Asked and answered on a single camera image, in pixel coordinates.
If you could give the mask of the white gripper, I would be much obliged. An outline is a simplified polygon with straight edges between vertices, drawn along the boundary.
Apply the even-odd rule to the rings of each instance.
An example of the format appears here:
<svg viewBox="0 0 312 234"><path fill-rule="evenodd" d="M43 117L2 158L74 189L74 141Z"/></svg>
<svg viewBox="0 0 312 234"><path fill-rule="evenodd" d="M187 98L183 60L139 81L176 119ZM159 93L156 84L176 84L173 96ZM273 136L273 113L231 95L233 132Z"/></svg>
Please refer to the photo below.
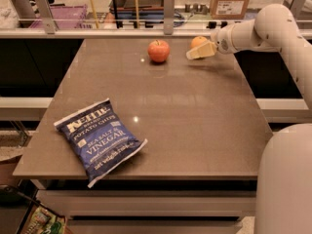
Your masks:
<svg viewBox="0 0 312 234"><path fill-rule="evenodd" d="M226 25L223 28L215 30L211 39L200 45L191 48L187 53L188 59L202 59L212 57L216 53L216 49L223 54L234 54L235 48L232 43L232 25Z"/></svg>

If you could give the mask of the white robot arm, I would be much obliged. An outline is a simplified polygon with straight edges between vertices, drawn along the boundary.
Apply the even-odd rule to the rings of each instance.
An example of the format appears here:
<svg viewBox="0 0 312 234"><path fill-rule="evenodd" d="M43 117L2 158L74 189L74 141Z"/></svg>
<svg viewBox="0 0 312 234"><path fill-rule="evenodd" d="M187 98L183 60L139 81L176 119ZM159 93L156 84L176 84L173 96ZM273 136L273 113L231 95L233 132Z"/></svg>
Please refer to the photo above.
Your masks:
<svg viewBox="0 0 312 234"><path fill-rule="evenodd" d="M254 19L230 23L186 53L188 59L245 50L276 52L300 99L267 99L264 115L289 125L263 151L255 199L254 234L312 234L312 45L282 4L263 7Z"/></svg>

